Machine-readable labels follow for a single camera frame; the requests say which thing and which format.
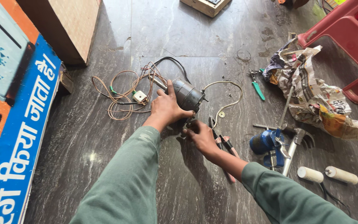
white cable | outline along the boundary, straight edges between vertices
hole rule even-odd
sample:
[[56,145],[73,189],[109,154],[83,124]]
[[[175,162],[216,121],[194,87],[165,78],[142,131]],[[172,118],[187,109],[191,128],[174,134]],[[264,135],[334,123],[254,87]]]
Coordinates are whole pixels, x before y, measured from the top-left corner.
[[230,83],[230,84],[232,84],[232,85],[235,85],[235,86],[237,86],[237,87],[241,90],[241,94],[240,94],[239,99],[238,99],[236,102],[231,103],[231,104],[228,104],[228,105],[222,107],[222,108],[216,113],[216,116],[215,116],[215,124],[214,124],[214,126],[212,127],[212,129],[214,129],[214,128],[216,127],[216,125],[218,124],[218,115],[219,115],[219,113],[220,113],[223,109],[225,109],[225,108],[227,108],[227,107],[229,107],[229,106],[232,106],[232,105],[234,105],[234,104],[237,104],[237,103],[240,102],[240,100],[243,98],[243,89],[241,88],[240,85],[238,85],[238,84],[236,84],[236,83],[233,83],[232,81],[218,81],[218,82],[214,82],[214,83],[208,84],[206,87],[204,87],[204,89],[202,89],[202,92],[204,92],[204,91],[206,90],[206,88],[210,87],[210,86],[213,85],[213,84],[217,84],[217,83]]

white capacitor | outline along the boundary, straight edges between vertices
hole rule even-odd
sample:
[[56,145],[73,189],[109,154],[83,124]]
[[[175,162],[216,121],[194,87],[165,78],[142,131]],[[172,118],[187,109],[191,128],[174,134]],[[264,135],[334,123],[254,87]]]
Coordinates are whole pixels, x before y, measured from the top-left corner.
[[353,185],[358,183],[358,177],[353,173],[346,172],[333,166],[327,167],[326,170],[328,171],[325,174],[331,178]]
[[324,175],[321,172],[307,167],[299,167],[298,176],[300,178],[316,183],[321,183],[324,180]]

copper wire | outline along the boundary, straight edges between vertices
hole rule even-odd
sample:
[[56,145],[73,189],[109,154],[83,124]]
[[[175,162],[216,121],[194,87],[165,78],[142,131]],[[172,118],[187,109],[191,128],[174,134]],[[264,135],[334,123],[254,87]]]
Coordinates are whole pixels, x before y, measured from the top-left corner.
[[[111,104],[109,105],[109,107],[106,109],[107,110],[107,113],[108,115],[110,116],[110,118],[114,119],[114,120],[126,120],[128,118],[130,118],[130,116],[132,115],[132,113],[146,113],[146,112],[150,112],[150,110],[147,110],[147,111],[139,111],[141,110],[142,108],[144,108],[147,103],[151,100],[151,97],[152,97],[152,94],[153,94],[153,81],[155,79],[155,77],[159,78],[161,80],[161,82],[164,84],[164,85],[167,85],[167,80],[165,78],[163,78],[160,74],[160,71],[158,70],[158,68],[156,67],[156,65],[153,63],[153,62],[149,62],[147,65],[145,65],[143,68],[141,68],[141,74],[140,76],[134,72],[134,71],[131,71],[131,70],[124,70],[124,71],[121,71],[119,73],[117,73],[111,80],[110,82],[110,86],[113,87],[113,83],[114,83],[114,80],[117,78],[118,75],[120,74],[127,74],[127,73],[133,73],[136,75],[136,79],[133,81],[132,83],[132,88],[127,90],[125,93],[123,94],[120,94],[120,93],[117,93],[116,95],[118,96],[113,96],[112,94],[114,94],[113,92],[111,92],[111,90],[109,88],[107,88],[106,84],[104,84],[104,82],[102,81],[102,79],[100,79],[99,77],[97,76],[92,76],[91,80],[92,80],[92,84],[93,86],[95,87],[95,89],[101,93],[102,95],[105,95],[107,96],[108,98],[110,98],[112,100]],[[129,109],[126,109],[126,110],[123,110],[123,109],[118,109],[118,110],[114,110],[114,107],[115,105],[117,104],[118,100],[120,99],[126,99],[126,101],[128,102],[132,102],[131,101],[131,96],[128,97],[129,94],[132,94],[132,92],[134,90],[136,90],[136,87],[138,86],[139,82],[141,79],[143,78],[146,78],[148,76],[151,76],[152,77],[152,80],[149,80],[150,82],[150,89],[149,89],[149,92],[147,93],[147,97],[145,99],[143,99],[142,101],[140,101],[139,103],[137,104],[129,104],[129,105],[123,105],[123,106],[129,106]],[[97,79],[104,87],[104,89],[106,89],[107,91],[107,94],[104,94],[101,92],[101,90],[99,88],[97,88],[96,84],[95,84],[95,80],[94,79]],[[137,108],[137,109],[134,109],[134,105],[138,105],[140,104],[141,107]],[[126,112],[126,115],[122,118],[117,118],[114,116],[115,113],[120,113],[120,112]]]

red plastic stool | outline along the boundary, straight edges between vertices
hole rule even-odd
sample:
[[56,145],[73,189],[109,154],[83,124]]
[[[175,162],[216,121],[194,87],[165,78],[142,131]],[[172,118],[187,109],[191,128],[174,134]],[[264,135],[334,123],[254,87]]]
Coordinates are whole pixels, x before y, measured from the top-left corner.
[[[358,0],[347,0],[298,35],[298,44],[306,48],[322,36],[329,36],[358,64]],[[343,93],[358,104],[358,79],[343,88]]]

blue signboard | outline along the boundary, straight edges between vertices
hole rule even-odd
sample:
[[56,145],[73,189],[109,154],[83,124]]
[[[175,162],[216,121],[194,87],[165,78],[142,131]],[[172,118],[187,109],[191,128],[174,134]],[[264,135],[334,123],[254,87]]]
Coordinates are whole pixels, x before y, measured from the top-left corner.
[[0,136],[0,224],[22,222],[60,64],[39,35]]

